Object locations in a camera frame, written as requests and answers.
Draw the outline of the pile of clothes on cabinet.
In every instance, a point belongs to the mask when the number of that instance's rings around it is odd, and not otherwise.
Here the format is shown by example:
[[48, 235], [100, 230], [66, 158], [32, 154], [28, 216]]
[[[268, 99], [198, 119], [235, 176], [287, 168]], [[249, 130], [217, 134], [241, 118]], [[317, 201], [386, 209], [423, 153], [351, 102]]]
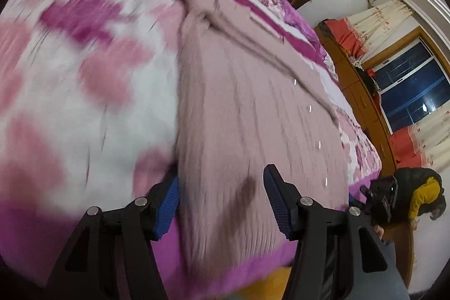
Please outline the pile of clothes on cabinet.
[[379, 93], [379, 87], [377, 85], [377, 82], [372, 77], [372, 75], [364, 70], [361, 66], [355, 65], [355, 70], [357, 71], [359, 77], [362, 80], [362, 83], [367, 88], [369, 94], [374, 98]]

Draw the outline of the cream and red curtain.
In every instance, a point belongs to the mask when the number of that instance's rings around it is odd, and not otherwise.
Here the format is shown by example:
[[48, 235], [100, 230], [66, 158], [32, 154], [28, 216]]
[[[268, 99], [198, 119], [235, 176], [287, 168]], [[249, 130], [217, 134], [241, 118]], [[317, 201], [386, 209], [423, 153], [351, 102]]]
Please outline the cream and red curtain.
[[442, 173], [449, 168], [449, 102], [417, 123], [399, 129], [390, 136], [393, 157], [398, 168], [431, 168]]
[[352, 16], [326, 20], [324, 24], [347, 56], [365, 62], [412, 14], [413, 10], [402, 0], [389, 0]]

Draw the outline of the purple pillow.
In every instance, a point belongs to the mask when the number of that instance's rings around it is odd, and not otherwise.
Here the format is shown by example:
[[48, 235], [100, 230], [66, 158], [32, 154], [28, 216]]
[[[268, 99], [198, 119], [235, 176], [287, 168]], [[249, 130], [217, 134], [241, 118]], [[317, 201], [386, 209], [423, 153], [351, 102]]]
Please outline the purple pillow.
[[306, 22], [303, 17], [291, 6], [288, 0], [259, 0], [263, 3], [269, 11], [275, 14], [278, 18], [285, 23], [297, 28], [305, 35], [310, 44], [314, 47], [318, 53], [319, 60], [324, 60], [327, 52], [320, 43], [320, 39], [317, 36], [311, 25]]

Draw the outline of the person in yellow black jacket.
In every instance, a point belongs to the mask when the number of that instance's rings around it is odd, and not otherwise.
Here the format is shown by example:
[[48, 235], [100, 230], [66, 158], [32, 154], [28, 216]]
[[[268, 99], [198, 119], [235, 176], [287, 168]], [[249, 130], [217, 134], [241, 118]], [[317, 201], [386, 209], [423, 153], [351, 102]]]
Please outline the person in yellow black jacket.
[[398, 168], [393, 175], [398, 183], [397, 199], [392, 209], [393, 223], [408, 221], [417, 227], [418, 217], [430, 214], [436, 221], [446, 210], [442, 178], [430, 168]]

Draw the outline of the pink rose floral bedspread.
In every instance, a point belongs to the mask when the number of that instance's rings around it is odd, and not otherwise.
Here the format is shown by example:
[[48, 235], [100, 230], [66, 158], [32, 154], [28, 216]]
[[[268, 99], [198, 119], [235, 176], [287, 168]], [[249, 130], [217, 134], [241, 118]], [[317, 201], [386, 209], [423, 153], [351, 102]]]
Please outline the pink rose floral bedspread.
[[[381, 171], [329, 69], [297, 28], [248, 7], [319, 73], [338, 118], [348, 189]], [[179, 54], [185, 0], [8, 0], [1, 12], [1, 256], [45, 286], [80, 218], [119, 209], [178, 161]], [[153, 246], [170, 299], [236, 292], [291, 261], [274, 251], [207, 279], [186, 263], [179, 213]]]

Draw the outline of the dark window with frame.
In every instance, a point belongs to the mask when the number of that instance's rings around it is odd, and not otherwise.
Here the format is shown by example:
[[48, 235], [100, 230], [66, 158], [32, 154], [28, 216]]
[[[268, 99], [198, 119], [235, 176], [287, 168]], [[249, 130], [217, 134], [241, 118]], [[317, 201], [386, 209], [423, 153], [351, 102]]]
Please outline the dark window with frame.
[[381, 114], [394, 133], [449, 101], [449, 61], [422, 27], [362, 63], [375, 78]]

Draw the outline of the pink knitted sweater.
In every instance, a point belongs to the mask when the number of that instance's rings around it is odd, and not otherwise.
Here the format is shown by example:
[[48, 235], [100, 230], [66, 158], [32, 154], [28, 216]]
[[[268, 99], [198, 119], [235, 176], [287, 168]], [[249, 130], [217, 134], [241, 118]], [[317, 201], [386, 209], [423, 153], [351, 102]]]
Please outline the pink knitted sweater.
[[343, 206], [338, 118], [314, 71], [234, 0], [185, 0], [178, 161], [188, 268], [212, 279], [283, 242], [263, 186], [273, 164], [322, 206]]

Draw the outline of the lower cream and red curtain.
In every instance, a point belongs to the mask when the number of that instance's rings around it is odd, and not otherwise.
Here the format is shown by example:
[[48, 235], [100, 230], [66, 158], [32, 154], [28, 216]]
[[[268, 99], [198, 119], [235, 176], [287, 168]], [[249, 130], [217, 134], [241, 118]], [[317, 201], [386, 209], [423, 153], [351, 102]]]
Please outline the lower cream and red curtain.
[[417, 123], [399, 129], [390, 136], [393, 157], [398, 168], [431, 168], [442, 173], [449, 168], [449, 102]]

